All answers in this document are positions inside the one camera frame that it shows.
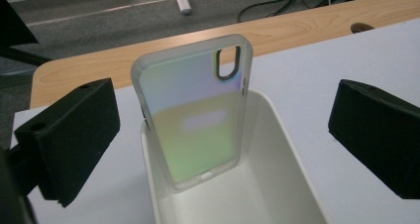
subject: white table surface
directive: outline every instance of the white table surface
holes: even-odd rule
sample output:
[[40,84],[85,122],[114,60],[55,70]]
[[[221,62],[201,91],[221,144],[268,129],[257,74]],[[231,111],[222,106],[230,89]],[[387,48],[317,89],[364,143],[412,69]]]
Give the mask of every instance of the white table surface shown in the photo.
[[[250,84],[275,105],[331,223],[420,223],[420,200],[399,198],[328,133],[343,78],[420,106],[420,20],[256,57]],[[154,223],[143,116],[132,87],[116,95],[121,131],[75,201],[29,195],[40,223]],[[16,114],[15,129],[41,110]]]

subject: floor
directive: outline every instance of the floor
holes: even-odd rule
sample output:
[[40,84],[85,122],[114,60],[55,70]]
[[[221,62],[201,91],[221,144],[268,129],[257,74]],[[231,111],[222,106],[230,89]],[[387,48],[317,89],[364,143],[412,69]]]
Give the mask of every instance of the floor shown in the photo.
[[[12,6],[39,40],[17,49],[52,59],[77,56],[159,38],[307,10],[322,0],[189,0],[192,14],[175,0],[30,0]],[[29,109],[36,67],[0,58],[0,146],[7,148],[14,113]]]

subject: white plastic bin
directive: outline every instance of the white plastic bin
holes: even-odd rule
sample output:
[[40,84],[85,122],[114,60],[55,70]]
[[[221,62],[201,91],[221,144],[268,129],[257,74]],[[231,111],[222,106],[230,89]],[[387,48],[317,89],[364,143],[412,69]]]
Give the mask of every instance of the white plastic bin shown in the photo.
[[277,113],[250,91],[238,164],[182,192],[165,181],[155,144],[142,145],[157,224],[327,223]]

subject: clear phone case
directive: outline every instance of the clear phone case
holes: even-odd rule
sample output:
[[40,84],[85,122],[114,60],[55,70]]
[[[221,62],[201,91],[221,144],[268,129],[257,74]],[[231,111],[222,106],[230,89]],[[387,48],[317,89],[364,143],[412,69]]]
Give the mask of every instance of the clear phone case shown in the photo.
[[[234,62],[222,64],[224,56]],[[230,35],[141,56],[133,64],[133,85],[174,190],[239,160],[252,58],[251,44]]]

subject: wooden table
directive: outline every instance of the wooden table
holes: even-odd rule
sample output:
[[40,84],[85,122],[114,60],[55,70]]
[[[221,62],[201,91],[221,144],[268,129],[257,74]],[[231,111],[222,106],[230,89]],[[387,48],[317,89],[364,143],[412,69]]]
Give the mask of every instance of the wooden table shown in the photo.
[[252,43],[254,56],[261,56],[349,35],[354,23],[379,28],[416,18],[420,18],[420,0],[357,0],[58,59],[43,64],[35,72],[31,108],[52,104],[73,88],[104,77],[111,77],[115,88],[129,86],[134,60],[167,48],[242,34]]

